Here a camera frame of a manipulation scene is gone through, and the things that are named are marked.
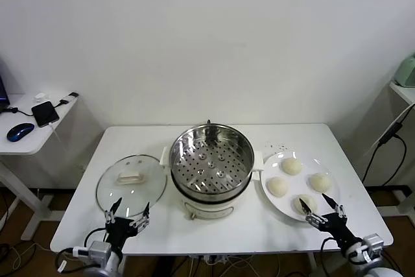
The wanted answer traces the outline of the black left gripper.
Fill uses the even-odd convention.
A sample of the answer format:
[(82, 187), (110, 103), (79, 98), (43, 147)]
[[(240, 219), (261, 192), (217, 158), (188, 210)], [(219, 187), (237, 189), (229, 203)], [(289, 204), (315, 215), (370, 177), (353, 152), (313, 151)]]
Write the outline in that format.
[(113, 252), (121, 252), (126, 240), (142, 232), (150, 222), (150, 202), (147, 202), (142, 216), (133, 221), (132, 219), (115, 216), (121, 201), (122, 198), (120, 197), (109, 210), (104, 212), (106, 232), (108, 233), (105, 242), (111, 244)]

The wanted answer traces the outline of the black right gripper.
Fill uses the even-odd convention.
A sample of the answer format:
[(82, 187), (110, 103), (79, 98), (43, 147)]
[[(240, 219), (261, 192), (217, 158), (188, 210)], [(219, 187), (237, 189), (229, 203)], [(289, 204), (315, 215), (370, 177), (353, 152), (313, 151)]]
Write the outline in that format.
[(332, 238), (337, 242), (337, 245), (341, 250), (347, 250), (355, 243), (360, 243), (362, 239), (354, 236), (354, 234), (346, 226), (348, 218), (344, 211), (343, 205), (337, 204), (334, 199), (327, 196), (325, 193), (322, 193), (322, 196), (335, 212), (319, 216), (313, 213), (310, 207), (308, 207), (308, 205), (300, 199), (300, 204), (305, 214), (305, 220), (313, 227), (319, 228), (321, 232), (331, 234)]

